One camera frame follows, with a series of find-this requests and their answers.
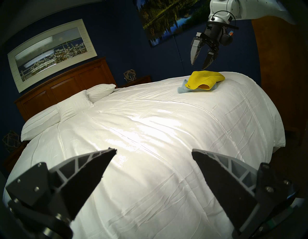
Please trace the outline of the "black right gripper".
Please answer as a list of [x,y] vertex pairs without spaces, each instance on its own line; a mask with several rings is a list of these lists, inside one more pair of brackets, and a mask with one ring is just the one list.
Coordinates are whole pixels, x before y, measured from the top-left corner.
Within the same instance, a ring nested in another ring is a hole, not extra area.
[[202,65],[202,70],[205,70],[218,57],[219,46],[228,46],[233,42],[233,25],[208,22],[206,29],[200,36],[193,38],[191,42],[190,62],[194,65],[201,48],[206,44],[209,46],[206,59]]

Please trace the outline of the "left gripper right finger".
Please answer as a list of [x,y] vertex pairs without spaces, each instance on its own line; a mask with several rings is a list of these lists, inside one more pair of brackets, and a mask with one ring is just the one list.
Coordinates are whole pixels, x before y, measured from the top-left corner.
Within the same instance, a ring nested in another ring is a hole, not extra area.
[[297,185],[276,174],[270,164],[261,162],[255,169],[237,158],[200,149],[192,149],[192,157],[232,223],[233,239],[264,237],[293,212]]

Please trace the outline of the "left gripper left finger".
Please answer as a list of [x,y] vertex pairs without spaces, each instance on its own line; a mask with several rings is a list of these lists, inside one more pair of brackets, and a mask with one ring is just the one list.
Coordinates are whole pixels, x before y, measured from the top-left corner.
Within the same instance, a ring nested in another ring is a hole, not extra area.
[[39,162],[6,186],[8,208],[31,239],[72,239],[70,224],[101,181],[117,150],[69,158],[51,169]]

